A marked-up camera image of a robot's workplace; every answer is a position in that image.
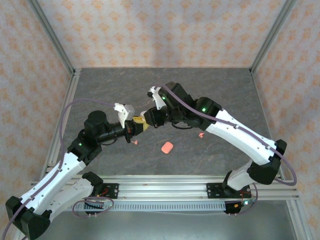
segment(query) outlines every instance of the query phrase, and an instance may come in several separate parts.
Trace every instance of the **enclosure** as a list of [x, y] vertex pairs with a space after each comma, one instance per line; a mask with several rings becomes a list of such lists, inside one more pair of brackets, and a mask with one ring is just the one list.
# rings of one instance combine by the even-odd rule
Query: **enclosure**
[[[102, 146], [63, 188], [94, 172], [119, 184], [113, 209], [77, 219], [69, 208], [39, 239], [319, 238], [317, 2], [8, 0], [0, 2], [0, 19], [2, 206], [59, 162], [60, 127], [68, 147], [92, 111], [118, 121], [113, 108], [85, 100], [68, 108], [60, 125], [73, 100], [129, 104], [139, 116], [155, 107], [150, 88], [169, 82], [194, 99], [214, 100], [258, 134], [286, 141], [298, 179], [296, 186], [257, 183], [254, 209], [228, 216], [226, 199], [208, 199], [206, 184], [221, 183], [250, 157], [199, 128], [150, 126], [132, 139], [137, 144], [119, 138]], [[161, 151], [166, 142], [174, 146], [169, 154]], [[292, 180], [284, 162], [276, 178]], [[1, 229], [7, 223], [2, 207]], [[24, 237], [14, 226], [8, 235]]]

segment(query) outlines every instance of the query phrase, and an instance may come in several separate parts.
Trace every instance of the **small pink object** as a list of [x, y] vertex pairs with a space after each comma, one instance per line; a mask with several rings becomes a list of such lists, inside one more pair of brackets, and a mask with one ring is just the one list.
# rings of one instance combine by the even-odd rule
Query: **small pink object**
[[170, 151], [174, 148], [174, 145], [167, 141], [161, 148], [161, 151], [164, 152], [165, 154], [170, 153]]

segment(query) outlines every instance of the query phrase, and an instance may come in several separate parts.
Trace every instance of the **patterned wallpaper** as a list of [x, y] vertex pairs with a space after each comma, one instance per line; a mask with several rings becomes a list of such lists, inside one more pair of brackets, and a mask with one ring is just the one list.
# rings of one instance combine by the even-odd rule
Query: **patterned wallpaper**
[[39, 2], [75, 68], [248, 68], [285, 0]]
[[319, 2], [297, 1], [255, 78], [272, 138], [288, 143], [314, 239], [320, 236], [319, 26]]
[[26, 0], [0, 1], [0, 39], [2, 235], [6, 200], [39, 179], [70, 77]]

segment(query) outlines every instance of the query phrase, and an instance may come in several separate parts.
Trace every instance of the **gray tabletop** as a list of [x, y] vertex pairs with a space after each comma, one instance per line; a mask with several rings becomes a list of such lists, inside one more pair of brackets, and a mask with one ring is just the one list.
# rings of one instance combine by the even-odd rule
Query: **gray tabletop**
[[[147, 96], [158, 83], [180, 83], [196, 99], [208, 97], [222, 105], [235, 119], [269, 137], [254, 81], [245, 68], [84, 68], [74, 99], [92, 98], [108, 103], [130, 104], [136, 115], [155, 104]], [[110, 123], [117, 112], [98, 103], [83, 102], [71, 107], [64, 133], [66, 146], [84, 128], [88, 114], [102, 110]], [[215, 175], [224, 176], [248, 162], [249, 157], [218, 136], [200, 129], [179, 130], [170, 124], [149, 127], [136, 136], [138, 144], [120, 138], [85, 169], [98, 175]], [[164, 154], [161, 147], [171, 142]]]

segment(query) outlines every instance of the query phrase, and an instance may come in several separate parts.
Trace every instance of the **wall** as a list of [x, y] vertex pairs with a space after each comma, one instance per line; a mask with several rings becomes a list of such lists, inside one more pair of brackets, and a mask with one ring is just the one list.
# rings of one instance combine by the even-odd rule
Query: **wall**
[[285, 0], [39, 2], [76, 68], [249, 68]]
[[320, 5], [297, 1], [255, 76], [272, 138], [288, 143], [314, 239], [320, 236], [319, 26]]
[[27, 1], [0, 2], [0, 39], [2, 234], [6, 200], [39, 180], [70, 77]]

